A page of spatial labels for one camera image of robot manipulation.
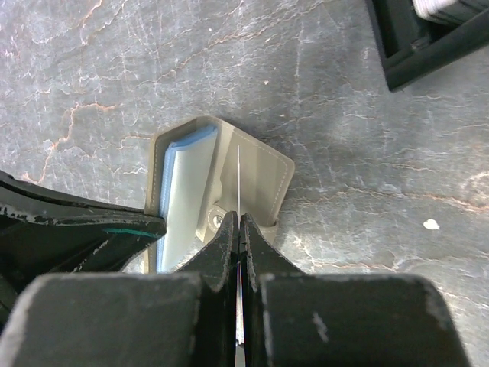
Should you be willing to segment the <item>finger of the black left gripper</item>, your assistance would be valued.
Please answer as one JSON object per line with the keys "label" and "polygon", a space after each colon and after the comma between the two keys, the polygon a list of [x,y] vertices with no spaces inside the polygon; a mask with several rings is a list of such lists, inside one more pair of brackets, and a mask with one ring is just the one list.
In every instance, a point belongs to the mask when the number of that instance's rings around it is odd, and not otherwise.
{"label": "finger of the black left gripper", "polygon": [[120,271],[166,232],[140,209],[88,200],[1,173],[1,300],[37,276]]}

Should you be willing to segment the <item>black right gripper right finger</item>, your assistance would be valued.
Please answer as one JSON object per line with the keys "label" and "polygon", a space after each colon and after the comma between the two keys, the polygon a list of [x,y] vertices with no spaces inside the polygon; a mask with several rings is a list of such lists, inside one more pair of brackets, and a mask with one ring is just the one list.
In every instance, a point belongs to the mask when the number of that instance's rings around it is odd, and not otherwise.
{"label": "black right gripper right finger", "polygon": [[467,366],[435,285],[414,274],[307,274],[241,218],[249,366]]}

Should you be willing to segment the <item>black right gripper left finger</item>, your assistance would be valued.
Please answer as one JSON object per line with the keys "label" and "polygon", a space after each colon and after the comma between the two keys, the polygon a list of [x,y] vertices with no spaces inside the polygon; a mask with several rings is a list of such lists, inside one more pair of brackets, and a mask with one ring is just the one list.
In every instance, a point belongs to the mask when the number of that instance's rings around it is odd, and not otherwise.
{"label": "black right gripper left finger", "polygon": [[171,274],[47,274],[18,298],[3,366],[233,366],[237,215]]}

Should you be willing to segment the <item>beige leather card holder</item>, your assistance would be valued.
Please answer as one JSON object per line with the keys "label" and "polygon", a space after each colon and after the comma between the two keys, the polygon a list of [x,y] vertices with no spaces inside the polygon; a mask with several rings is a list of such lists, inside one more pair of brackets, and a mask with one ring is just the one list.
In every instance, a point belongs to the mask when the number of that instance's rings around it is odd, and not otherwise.
{"label": "beige leather card holder", "polygon": [[200,116],[151,141],[144,211],[163,217],[167,233],[144,253],[147,273],[183,261],[195,240],[209,243],[226,213],[237,212],[237,146],[241,215],[248,213],[274,242],[278,213],[295,171],[293,160],[214,116]]}

